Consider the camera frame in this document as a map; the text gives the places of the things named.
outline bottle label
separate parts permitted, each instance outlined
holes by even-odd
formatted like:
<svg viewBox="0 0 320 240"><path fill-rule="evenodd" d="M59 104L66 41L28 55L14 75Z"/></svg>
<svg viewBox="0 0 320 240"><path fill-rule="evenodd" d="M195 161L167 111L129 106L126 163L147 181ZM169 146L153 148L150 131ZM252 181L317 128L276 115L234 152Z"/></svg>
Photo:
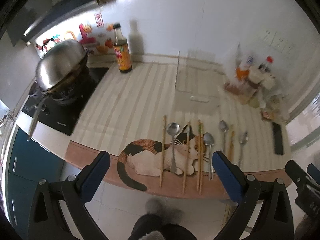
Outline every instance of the bottle label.
<svg viewBox="0 0 320 240"><path fill-rule="evenodd" d="M128 44L123 46L113 46L120 70L128 70L131 67Z"/></svg>

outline black pants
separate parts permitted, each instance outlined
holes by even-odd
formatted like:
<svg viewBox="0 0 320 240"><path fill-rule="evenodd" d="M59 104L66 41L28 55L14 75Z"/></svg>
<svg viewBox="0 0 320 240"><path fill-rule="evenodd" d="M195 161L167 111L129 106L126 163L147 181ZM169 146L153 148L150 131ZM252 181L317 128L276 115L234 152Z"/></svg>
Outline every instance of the black pants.
<svg viewBox="0 0 320 240"><path fill-rule="evenodd" d="M152 231L159 231L166 240L197 240L196 237L182 226L166 224L163 226L161 217L143 215L134 225L128 240L138 240Z"/></svg>

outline spoon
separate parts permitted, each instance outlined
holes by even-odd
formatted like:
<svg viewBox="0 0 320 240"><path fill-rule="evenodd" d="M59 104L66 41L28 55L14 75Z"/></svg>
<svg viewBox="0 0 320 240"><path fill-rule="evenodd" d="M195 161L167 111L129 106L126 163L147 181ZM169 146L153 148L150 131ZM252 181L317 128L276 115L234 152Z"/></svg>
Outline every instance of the spoon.
<svg viewBox="0 0 320 240"><path fill-rule="evenodd" d="M171 122L167 125L167 133L172 136L172 157L170 172L175 173L177 171L176 159L174 158L174 137L180 132L180 126L176 122Z"/></svg>
<svg viewBox="0 0 320 240"><path fill-rule="evenodd" d="M211 133L204 133L203 135L203 142L206 146L209 146L209 180L213 179L213 167L212 167L212 153L211 147L214 145L214 139Z"/></svg>
<svg viewBox="0 0 320 240"><path fill-rule="evenodd" d="M241 167L242 164L242 159L243 159L243 147L245 146L245 144L247 143L247 141L249 140L249 136L248 136L248 132L245 131L244 133L240 134L239 136L239 143L240 143L240 159L239 159L239 165L238 167Z"/></svg>
<svg viewBox="0 0 320 240"><path fill-rule="evenodd" d="M223 153L226 151L226 133L229 131L229 126L226 121L221 120L219 122L220 131L223 132Z"/></svg>

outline range hood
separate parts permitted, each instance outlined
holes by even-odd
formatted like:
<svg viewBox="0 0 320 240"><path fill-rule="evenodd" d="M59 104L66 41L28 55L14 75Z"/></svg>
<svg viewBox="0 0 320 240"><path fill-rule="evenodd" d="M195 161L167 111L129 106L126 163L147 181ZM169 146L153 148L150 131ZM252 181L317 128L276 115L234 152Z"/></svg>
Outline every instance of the range hood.
<svg viewBox="0 0 320 240"><path fill-rule="evenodd" d="M29 44L58 23L113 0L28 0L17 12L7 32L13 46Z"/></svg>

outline cat illustration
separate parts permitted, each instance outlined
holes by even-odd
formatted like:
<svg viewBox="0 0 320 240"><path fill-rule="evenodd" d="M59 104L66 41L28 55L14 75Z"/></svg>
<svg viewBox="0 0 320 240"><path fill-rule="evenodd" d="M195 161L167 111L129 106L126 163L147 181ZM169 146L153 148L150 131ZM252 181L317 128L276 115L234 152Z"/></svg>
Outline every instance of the cat illustration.
<svg viewBox="0 0 320 240"><path fill-rule="evenodd" d="M190 146L187 174L191 175L195 169L193 161L198 159L199 136L192 132L190 127ZM176 174L183 174L187 157L187 125L174 139L174 155L177 165ZM131 142L120 153L118 157L117 170L120 179L129 187L146 191L146 185L130 178L125 170L125 163L133 168L137 174L158 177L161 173L161 147L162 143L151 139L140 139ZM165 144L164 170L170 169L172 157L172 144Z"/></svg>

